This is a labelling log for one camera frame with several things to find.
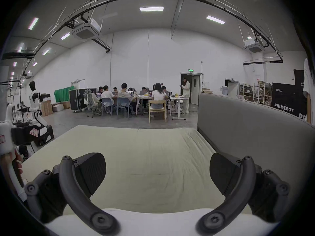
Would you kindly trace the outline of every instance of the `woman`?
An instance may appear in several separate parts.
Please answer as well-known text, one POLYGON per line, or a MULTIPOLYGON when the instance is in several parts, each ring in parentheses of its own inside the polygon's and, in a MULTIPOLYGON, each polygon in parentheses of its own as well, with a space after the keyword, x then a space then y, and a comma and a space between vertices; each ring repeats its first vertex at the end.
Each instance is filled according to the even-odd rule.
POLYGON ((315 126, 315 69, 309 65, 308 59, 304 60, 304 87, 303 94, 306 102, 306 121, 315 126))
MULTIPOLYGON (((153 100, 165 100, 168 98, 166 93, 162 90, 160 83, 156 83, 153 88, 155 88, 155 90, 152 92, 153 100)), ((163 108, 163 104, 151 104, 151 107, 160 109, 163 108)))
POLYGON ((183 82, 184 82, 184 85, 180 85, 181 88, 183 89, 184 93, 183 93, 183 96, 188 98, 188 100, 183 100, 183 111, 182 113, 183 114, 189 114, 189 98, 190 98, 190 83, 189 81, 187 80, 187 78, 183 78, 183 82))

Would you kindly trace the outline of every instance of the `gray floor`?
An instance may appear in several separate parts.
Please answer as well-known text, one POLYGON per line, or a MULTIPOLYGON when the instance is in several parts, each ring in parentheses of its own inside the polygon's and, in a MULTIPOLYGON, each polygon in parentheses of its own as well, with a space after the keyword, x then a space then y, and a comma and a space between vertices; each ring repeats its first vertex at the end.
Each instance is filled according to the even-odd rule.
POLYGON ((151 124, 149 123, 148 114, 138 115, 130 117, 125 111, 125 116, 119 113, 117 120, 116 112, 112 116, 109 114, 104 114, 104 116, 95 115, 91 118, 91 111, 83 111, 75 113, 71 109, 65 109, 60 112, 55 112, 49 116, 43 117, 48 125, 53 127, 54 137, 57 138, 63 133, 72 129, 77 125, 90 125, 99 127, 114 127, 114 128, 195 128, 197 129, 197 119, 198 119, 198 107, 197 105, 189 105, 189 114, 181 115, 185 117, 186 120, 172 120, 172 118, 167 115, 167 123, 163 120, 162 113, 160 116, 156 114, 155 118, 151 119, 151 124))

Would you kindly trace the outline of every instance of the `white shirt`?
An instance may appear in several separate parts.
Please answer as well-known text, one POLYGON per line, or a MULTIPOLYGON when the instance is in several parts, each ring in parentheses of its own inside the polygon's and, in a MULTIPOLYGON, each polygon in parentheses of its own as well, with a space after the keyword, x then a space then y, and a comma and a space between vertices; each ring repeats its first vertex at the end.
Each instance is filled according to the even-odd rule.
POLYGON ((152 92, 152 97, 154 100, 164 100, 165 96, 166 96, 166 93, 164 91, 160 93, 158 90, 154 90, 152 92))
POLYGON ((190 83, 189 83, 189 81, 186 82, 186 85, 184 85, 184 86, 182 85, 181 87, 184 90, 183 95, 189 98, 190 97, 190 83))
POLYGON ((111 98, 112 99, 112 104, 114 103, 114 100, 113 100, 113 93, 111 91, 104 91, 101 95, 101 98, 111 98))
POLYGON ((315 85, 313 83, 313 78, 308 67, 308 59, 304 60, 304 87, 303 94, 307 97, 308 93, 311 97, 311 124, 315 126, 315 85))

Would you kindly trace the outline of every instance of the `gray partition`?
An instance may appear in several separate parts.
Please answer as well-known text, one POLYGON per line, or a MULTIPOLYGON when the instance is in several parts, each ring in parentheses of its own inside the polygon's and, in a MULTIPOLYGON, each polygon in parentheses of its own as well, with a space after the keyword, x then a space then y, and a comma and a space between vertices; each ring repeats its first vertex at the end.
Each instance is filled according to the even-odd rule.
POLYGON ((202 93, 198 131, 216 152, 253 157, 290 184, 289 208, 314 166, 315 128, 289 113, 245 100, 202 93))

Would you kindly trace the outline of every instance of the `ceiling air conditioning unit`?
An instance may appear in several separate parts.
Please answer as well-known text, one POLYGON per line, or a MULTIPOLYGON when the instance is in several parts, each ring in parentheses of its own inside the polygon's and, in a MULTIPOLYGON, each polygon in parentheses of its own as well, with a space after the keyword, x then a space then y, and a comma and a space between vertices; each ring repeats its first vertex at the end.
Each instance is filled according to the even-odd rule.
POLYGON ((98 38, 102 34, 100 33, 99 24, 92 18, 90 22, 81 23, 75 26, 71 32, 73 37, 81 40, 87 41, 92 38, 98 38))
POLYGON ((260 53, 265 50, 262 42, 259 39, 247 39, 244 41, 244 45, 245 46, 243 48, 250 53, 260 53))
POLYGON ((30 79, 33 77, 33 73, 32 72, 29 72, 25 75, 24 79, 27 80, 27 79, 30 79))

